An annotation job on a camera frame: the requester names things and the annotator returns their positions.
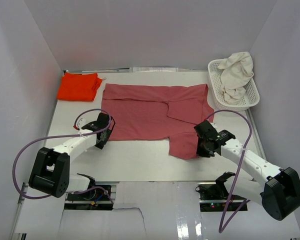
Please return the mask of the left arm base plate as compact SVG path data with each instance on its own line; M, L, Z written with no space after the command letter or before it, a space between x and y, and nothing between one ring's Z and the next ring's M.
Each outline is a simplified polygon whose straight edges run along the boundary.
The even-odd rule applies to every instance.
M112 211L113 204L116 198L115 184L101 184L97 187L100 188L91 190L83 194L67 194L64 203L64 210L80 210L80 211Z

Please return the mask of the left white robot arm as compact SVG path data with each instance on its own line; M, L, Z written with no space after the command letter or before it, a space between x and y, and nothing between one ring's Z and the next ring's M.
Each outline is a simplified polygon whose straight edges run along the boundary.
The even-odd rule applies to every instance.
M78 116L74 122L78 136L38 151L28 181L30 188L56 198L65 193L79 193L86 200L93 198L96 193L93 179L82 173L71 174L71 163L89 148L103 149L115 124L114 118L104 112L89 123Z

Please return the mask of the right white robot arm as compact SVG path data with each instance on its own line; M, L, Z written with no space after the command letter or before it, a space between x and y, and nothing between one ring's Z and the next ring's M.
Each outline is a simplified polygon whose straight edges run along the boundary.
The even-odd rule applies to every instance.
M275 220L281 221L300 207L300 178L291 167L281 168L246 150L234 134L217 131L205 120L194 127L198 136L196 154L210 158L218 154L248 173L252 179L227 171L216 181L216 195L226 200L232 195L261 205Z

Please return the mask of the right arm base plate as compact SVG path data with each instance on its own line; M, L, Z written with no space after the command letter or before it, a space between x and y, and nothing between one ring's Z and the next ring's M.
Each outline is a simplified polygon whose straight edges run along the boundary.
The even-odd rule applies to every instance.
M228 195L224 194L219 187L214 183L200 184L195 188L199 194L199 206L201 213L223 212ZM236 211L244 198L238 195L232 195L227 211ZM239 211L248 211L247 203L245 203Z

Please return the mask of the pink t-shirt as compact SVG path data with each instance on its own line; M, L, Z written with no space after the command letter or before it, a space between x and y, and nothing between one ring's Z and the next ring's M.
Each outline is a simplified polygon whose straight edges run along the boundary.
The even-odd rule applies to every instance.
M115 120L110 141L169 140L169 155L196 158L194 127L214 112L207 84L193 86L105 85L101 107Z

